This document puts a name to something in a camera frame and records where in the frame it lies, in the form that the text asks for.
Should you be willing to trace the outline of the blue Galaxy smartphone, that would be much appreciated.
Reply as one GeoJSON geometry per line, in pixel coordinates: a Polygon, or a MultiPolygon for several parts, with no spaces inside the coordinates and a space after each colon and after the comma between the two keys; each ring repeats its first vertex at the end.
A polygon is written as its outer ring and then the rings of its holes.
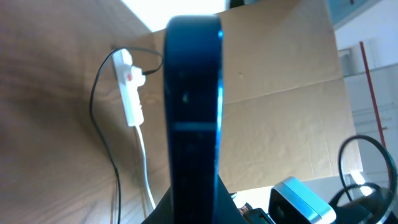
{"type": "Polygon", "coordinates": [[[223,30],[216,15],[165,29],[164,101],[175,223],[214,223],[223,111],[223,30]]]}

